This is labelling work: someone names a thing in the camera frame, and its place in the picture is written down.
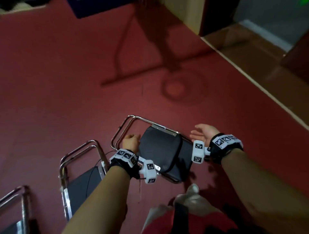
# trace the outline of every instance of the wristband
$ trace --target wristband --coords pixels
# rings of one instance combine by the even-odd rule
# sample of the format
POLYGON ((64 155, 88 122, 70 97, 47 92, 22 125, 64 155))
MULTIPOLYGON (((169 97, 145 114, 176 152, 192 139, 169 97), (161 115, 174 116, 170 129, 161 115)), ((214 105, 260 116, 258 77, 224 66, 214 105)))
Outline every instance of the wristband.
POLYGON ((210 157, 213 159, 213 162, 221 164, 221 160, 233 149, 241 149, 243 151, 243 144, 241 140, 231 134, 219 133, 210 140, 209 148, 210 157))
POLYGON ((136 156, 131 150, 119 149, 114 156, 109 159, 110 166, 108 170, 113 166, 119 166, 125 169, 130 178, 139 178, 138 156, 136 156))

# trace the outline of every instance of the black strap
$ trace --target black strap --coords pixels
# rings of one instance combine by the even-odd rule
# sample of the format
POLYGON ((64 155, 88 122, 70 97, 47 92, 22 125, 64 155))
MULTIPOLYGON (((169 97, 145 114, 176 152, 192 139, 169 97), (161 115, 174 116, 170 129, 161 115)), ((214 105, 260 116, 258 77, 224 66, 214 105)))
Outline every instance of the black strap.
POLYGON ((189 209, 188 207, 175 203, 175 214, 173 227, 170 234, 189 234, 189 209))

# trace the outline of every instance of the person's left hand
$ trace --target person's left hand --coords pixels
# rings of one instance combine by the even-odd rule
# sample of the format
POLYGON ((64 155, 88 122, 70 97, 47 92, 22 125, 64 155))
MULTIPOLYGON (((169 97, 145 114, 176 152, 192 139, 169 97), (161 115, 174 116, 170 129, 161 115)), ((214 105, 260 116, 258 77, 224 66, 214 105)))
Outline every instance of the person's left hand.
POLYGON ((133 153, 138 152, 138 146, 140 144, 139 139, 141 138, 141 135, 134 135, 134 134, 129 134, 126 135, 123 140, 122 140, 122 148, 123 149, 129 149, 133 153))

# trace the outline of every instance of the folding chair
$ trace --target folding chair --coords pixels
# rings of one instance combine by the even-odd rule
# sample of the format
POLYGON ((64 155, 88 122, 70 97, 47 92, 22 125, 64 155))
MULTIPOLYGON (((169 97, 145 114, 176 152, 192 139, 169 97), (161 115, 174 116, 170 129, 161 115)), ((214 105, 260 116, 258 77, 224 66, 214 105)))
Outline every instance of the folding chair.
POLYGON ((150 159, 154 162, 158 175, 162 175, 172 183, 184 182, 192 165, 193 144, 187 136, 178 131, 140 116, 128 115, 113 136, 111 147, 115 150, 120 149, 123 137, 137 119, 151 124, 140 139, 139 152, 137 153, 139 163, 143 164, 145 160, 150 159))
POLYGON ((89 140, 72 152, 66 154, 60 161, 59 178, 61 184, 64 214, 69 221, 78 208, 89 197, 93 190, 107 173, 108 161, 97 140, 89 140), (96 148, 100 158, 100 165, 95 166, 76 179, 69 181, 67 166, 96 148))
POLYGON ((37 221, 31 218, 29 209, 29 195, 30 190, 27 185, 19 186, 13 191, 9 192, 0 199, 0 209, 12 204, 17 198, 21 198, 21 215, 22 219, 16 223, 11 224, 6 229, 2 230, 0 234, 38 234, 39 227, 37 221))

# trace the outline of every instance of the black cable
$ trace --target black cable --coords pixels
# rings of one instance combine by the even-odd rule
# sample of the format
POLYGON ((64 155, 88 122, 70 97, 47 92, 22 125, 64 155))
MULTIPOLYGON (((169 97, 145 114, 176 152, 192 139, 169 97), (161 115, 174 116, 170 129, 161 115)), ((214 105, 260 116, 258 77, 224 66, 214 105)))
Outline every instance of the black cable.
MULTIPOLYGON (((117 150, 111 150, 111 151, 107 152, 105 155, 108 155, 108 154, 111 153, 111 152, 117 152, 117 150)), ((89 182, 90 182, 90 177, 91 177, 91 175, 92 175, 92 173, 93 173, 93 171, 94 171, 96 165, 97 165, 98 162, 100 162, 100 161, 101 161, 101 159, 99 159, 99 160, 95 163, 95 166, 94 166, 94 167, 92 168, 92 170, 91 170, 91 173, 90 173, 90 176, 89 176, 89 179, 88 179, 88 183, 87 183, 87 188, 86 188, 86 198, 87 198, 87 191, 88 191, 88 186, 89 186, 89 182)))

